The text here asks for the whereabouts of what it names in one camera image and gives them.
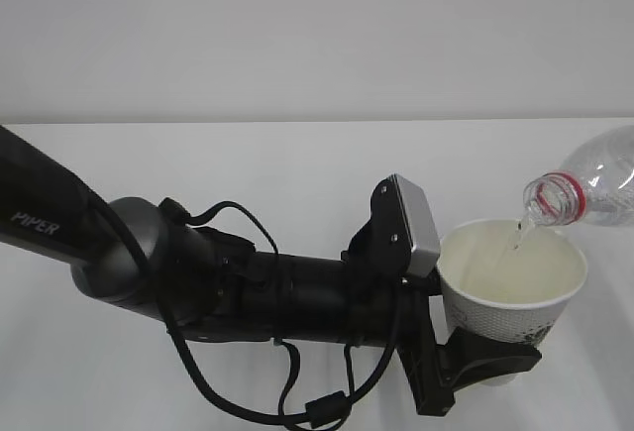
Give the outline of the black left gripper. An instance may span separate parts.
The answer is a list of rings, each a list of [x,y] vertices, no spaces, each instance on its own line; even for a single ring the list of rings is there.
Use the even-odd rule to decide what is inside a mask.
[[[429,304],[429,298],[440,293],[435,271],[421,280],[382,277],[368,261],[348,252],[341,254],[341,260],[347,298],[342,339],[348,349],[383,347],[370,376],[349,386],[350,402],[369,394],[394,355],[416,402],[453,402],[454,391],[478,383],[507,384],[541,361],[534,346],[500,342],[460,327],[438,345]]]

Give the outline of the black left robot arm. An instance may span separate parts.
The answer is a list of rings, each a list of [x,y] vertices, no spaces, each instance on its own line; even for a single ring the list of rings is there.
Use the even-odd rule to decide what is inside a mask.
[[[532,345],[464,329],[435,339],[440,243],[423,190],[399,174],[370,198],[370,218],[337,260],[260,252],[177,202],[104,204],[74,173],[1,133],[1,239],[71,267],[86,296],[154,319],[167,308],[186,340],[294,339],[396,352],[421,413],[441,415],[461,388],[531,370]]]

